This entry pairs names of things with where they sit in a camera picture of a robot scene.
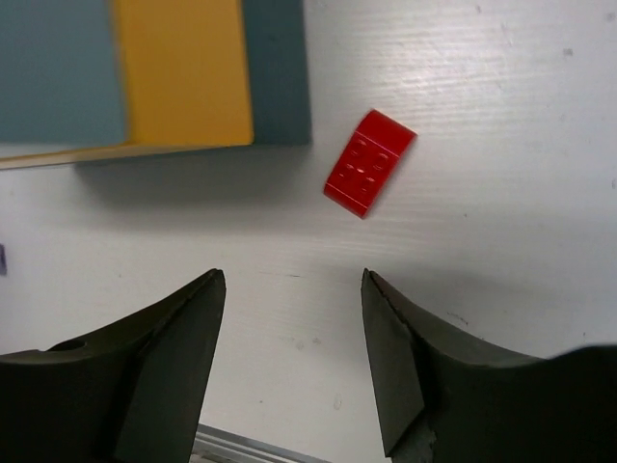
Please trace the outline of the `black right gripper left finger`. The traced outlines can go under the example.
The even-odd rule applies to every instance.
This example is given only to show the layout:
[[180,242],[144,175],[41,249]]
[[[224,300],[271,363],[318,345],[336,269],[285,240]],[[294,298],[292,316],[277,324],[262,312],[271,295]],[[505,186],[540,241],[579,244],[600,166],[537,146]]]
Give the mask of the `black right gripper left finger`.
[[3,355],[2,460],[188,461],[225,300],[212,269],[90,333]]

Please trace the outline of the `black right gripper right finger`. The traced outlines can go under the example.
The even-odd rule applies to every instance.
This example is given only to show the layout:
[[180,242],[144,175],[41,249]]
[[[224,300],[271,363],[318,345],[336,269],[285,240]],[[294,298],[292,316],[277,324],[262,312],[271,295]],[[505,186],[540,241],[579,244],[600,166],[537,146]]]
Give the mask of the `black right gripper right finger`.
[[371,270],[362,275],[361,296],[390,460],[615,460],[614,346],[527,356],[427,312]]

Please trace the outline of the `red sloped lego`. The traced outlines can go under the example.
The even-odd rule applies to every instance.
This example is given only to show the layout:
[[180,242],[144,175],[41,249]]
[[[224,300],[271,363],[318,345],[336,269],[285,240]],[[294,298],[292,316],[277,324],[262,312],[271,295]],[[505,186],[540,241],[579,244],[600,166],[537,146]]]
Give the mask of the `red sloped lego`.
[[324,194],[360,218],[376,203],[417,134],[372,109],[360,121],[324,185]]

